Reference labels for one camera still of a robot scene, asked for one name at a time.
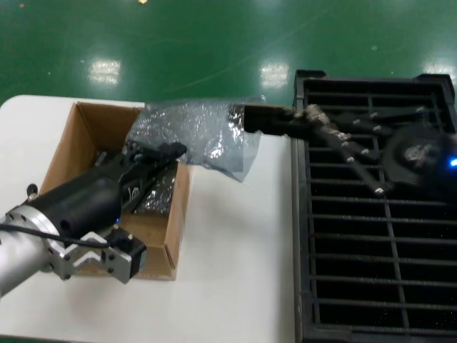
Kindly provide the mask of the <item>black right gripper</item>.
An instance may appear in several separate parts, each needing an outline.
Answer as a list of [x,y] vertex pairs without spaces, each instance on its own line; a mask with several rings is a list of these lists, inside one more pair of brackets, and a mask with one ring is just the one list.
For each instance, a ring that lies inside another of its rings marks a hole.
[[[328,115],[340,131],[330,124],[313,124],[313,134],[336,151],[376,196],[382,197],[386,185],[374,178],[356,159],[361,156],[377,161],[379,154],[352,141],[350,134],[391,136],[393,129],[390,124],[395,120],[424,118],[428,113],[424,106],[391,107],[366,113],[345,111]],[[383,168],[394,184],[412,187],[441,201],[455,201],[456,135],[425,124],[402,127],[386,142]]]

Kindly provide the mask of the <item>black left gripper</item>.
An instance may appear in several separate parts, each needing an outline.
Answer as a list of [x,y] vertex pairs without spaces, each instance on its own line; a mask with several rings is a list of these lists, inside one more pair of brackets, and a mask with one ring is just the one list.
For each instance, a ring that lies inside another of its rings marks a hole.
[[60,235],[78,238],[116,224],[139,204],[150,179],[166,171],[187,151],[179,142],[148,146],[127,141],[124,154],[132,165],[105,164],[83,173],[31,201]]

